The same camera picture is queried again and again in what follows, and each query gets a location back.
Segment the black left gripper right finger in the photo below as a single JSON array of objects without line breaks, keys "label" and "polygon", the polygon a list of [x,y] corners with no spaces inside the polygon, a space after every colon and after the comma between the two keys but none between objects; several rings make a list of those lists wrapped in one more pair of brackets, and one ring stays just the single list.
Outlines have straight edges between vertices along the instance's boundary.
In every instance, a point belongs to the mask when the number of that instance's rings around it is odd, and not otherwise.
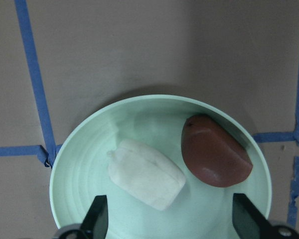
[{"label": "black left gripper right finger", "polygon": [[233,194],[232,223],[240,239],[274,239],[273,226],[242,193]]}]

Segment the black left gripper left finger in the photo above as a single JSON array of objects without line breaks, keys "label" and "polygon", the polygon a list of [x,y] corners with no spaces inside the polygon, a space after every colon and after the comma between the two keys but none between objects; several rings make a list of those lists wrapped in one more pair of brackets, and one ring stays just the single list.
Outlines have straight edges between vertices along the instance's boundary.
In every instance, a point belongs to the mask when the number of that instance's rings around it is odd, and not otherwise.
[{"label": "black left gripper left finger", "polygon": [[107,196],[96,196],[80,226],[85,239],[105,239],[108,231]]}]

